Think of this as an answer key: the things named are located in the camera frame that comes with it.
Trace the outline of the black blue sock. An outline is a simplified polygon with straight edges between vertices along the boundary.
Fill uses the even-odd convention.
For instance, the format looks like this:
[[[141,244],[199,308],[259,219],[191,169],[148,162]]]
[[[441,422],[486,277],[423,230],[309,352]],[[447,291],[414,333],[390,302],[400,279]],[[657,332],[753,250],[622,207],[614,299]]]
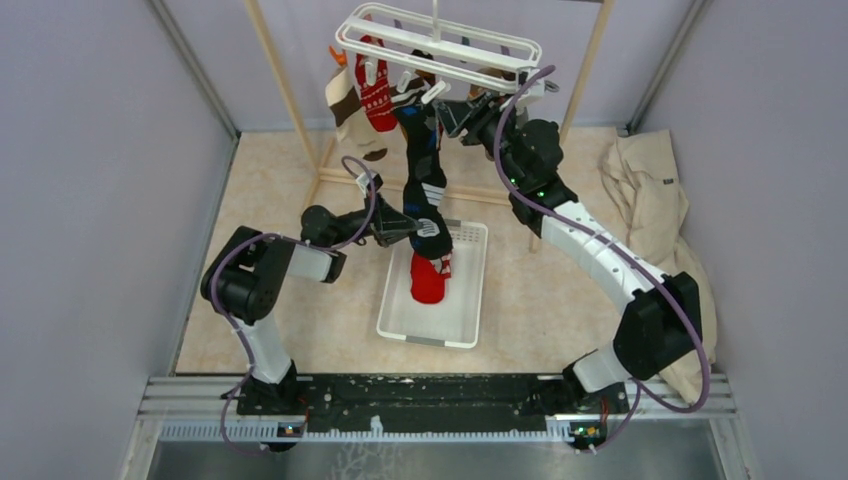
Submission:
[[[440,162],[441,125],[433,107],[414,104],[395,108],[394,115],[406,140],[407,180],[403,213],[422,222],[413,250],[426,259],[452,252],[452,238],[440,212],[447,179]]]

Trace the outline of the red character sock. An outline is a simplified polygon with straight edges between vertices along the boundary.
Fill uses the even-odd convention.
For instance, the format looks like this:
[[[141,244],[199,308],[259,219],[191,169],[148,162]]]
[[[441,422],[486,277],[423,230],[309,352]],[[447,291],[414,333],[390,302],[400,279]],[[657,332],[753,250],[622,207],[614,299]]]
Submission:
[[[446,296],[447,281],[452,277],[452,254],[426,259],[414,253],[410,263],[412,298],[424,305],[440,303]]]

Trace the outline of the mustard striped sock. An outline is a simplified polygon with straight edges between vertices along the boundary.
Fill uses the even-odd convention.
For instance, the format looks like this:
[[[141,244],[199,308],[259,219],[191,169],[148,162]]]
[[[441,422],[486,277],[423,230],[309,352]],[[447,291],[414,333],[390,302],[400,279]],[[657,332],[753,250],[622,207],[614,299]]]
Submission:
[[[433,83],[433,76],[428,72],[417,72],[416,76],[406,83],[403,90],[398,84],[392,85],[389,93],[393,107],[401,108],[416,104]]]

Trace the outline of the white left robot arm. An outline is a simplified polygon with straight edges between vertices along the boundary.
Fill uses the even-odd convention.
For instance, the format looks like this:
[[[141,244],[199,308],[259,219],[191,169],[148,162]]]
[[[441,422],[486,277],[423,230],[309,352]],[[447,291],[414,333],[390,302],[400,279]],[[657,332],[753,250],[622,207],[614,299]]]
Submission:
[[[274,318],[286,278],[331,284],[346,262],[344,246],[373,238],[388,247],[422,225],[375,194],[366,196],[364,209],[344,215],[307,208],[298,240],[238,227],[200,283],[201,297],[234,328],[248,358],[247,378],[233,390],[238,406],[285,414],[300,403],[297,369]]]

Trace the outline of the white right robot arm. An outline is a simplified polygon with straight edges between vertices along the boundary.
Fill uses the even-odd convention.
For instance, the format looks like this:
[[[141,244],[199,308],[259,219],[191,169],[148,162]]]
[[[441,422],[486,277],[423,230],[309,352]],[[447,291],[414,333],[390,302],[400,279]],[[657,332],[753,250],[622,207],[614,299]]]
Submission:
[[[701,383],[708,385],[696,281],[641,259],[594,218],[558,174],[558,125],[539,119],[518,124],[511,102],[491,93],[439,101],[435,112],[449,137],[493,156],[519,222],[575,260],[621,314],[611,341],[564,369],[567,406],[588,412],[604,388],[648,380],[688,354],[698,359]]]

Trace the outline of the tan brown sock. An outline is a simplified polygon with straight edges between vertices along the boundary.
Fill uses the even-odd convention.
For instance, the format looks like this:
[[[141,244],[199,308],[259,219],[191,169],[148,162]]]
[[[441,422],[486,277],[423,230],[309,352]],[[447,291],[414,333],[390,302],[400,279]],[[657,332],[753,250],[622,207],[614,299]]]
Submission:
[[[484,74],[484,75],[487,75],[487,76],[490,76],[490,77],[506,80],[506,81],[512,82],[512,83],[514,83],[515,80],[516,80],[516,73],[500,70],[500,69],[493,68],[493,67],[483,67],[483,68],[478,69],[477,72]],[[507,101],[510,99],[510,97],[499,92],[499,91],[495,91],[495,90],[491,90],[491,89],[488,89],[488,88],[483,87],[483,86],[471,84],[470,87],[469,87],[467,99],[468,100],[476,100],[486,92],[492,92],[496,96],[496,100],[497,100],[497,103],[499,105],[499,110],[503,111],[503,109],[505,108],[505,105],[506,105]]]

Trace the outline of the red white patterned sock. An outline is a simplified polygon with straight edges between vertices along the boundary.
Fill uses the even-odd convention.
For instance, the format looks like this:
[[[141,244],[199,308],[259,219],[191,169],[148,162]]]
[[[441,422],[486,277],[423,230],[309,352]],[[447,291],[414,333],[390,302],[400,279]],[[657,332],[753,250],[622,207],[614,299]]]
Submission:
[[[359,87],[362,107],[372,127],[378,133],[394,130],[397,119],[393,114],[388,64],[385,60],[357,53],[354,75]]]

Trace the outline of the beige brown sock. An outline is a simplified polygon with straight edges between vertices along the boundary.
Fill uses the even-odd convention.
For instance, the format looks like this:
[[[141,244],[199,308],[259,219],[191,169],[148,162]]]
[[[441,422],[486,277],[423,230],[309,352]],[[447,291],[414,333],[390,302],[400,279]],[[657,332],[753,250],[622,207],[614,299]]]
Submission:
[[[325,100],[335,122],[337,140],[362,160],[376,162],[388,154],[370,123],[347,66],[338,66],[325,87]]]

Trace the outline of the grey sock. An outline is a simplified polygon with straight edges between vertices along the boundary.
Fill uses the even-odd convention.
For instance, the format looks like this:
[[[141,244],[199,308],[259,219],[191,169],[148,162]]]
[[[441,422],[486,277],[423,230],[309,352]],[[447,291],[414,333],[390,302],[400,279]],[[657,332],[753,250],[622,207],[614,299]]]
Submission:
[[[560,91],[560,86],[547,78],[539,79],[532,83],[528,92],[531,96],[534,97],[543,97],[547,93],[558,93]]]

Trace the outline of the white plastic basket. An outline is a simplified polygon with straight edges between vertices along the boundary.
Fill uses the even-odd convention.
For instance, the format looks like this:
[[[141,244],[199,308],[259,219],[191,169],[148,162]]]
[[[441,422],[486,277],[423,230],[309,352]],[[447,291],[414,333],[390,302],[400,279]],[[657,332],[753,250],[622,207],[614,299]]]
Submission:
[[[391,249],[376,332],[385,339],[470,350],[479,339],[489,229],[449,220],[450,270],[437,273],[408,241]]]

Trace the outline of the beige cloth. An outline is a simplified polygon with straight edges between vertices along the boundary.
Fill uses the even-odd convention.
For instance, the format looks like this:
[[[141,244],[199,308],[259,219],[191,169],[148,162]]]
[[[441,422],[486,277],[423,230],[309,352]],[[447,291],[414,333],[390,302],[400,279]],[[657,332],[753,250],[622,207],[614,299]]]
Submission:
[[[699,288],[703,348],[716,362],[717,315],[707,273],[681,230],[689,200],[668,130],[617,138],[600,161],[601,181],[626,228],[625,243],[664,272],[689,274]]]

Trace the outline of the white clip hanger frame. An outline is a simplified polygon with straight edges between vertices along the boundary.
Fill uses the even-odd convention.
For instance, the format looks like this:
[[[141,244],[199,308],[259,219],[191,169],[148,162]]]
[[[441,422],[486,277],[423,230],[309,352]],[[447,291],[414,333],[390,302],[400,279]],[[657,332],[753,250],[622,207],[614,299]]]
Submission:
[[[521,76],[542,57],[534,40],[441,19],[436,1],[429,14],[361,4],[337,28],[335,41],[365,57],[506,94],[518,90]]]

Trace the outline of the wooden rack frame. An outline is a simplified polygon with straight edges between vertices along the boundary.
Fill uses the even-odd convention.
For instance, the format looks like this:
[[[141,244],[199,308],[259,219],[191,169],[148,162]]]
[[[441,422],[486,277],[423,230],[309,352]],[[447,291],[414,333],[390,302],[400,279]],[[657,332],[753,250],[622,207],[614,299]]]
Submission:
[[[451,254],[440,210],[448,187],[441,144],[448,137],[481,146],[493,158],[507,187],[502,199],[534,236],[542,233],[545,210],[573,199],[559,164],[575,108],[559,123],[521,118],[553,72],[541,65],[536,41],[376,2],[355,9],[335,39],[342,58],[327,95],[337,132],[370,160],[385,154],[383,130],[401,131],[407,176],[398,208],[385,206],[383,178],[365,169],[355,178],[364,212],[307,209],[301,219],[307,245],[338,250],[373,237],[382,246],[407,240],[427,260]]]

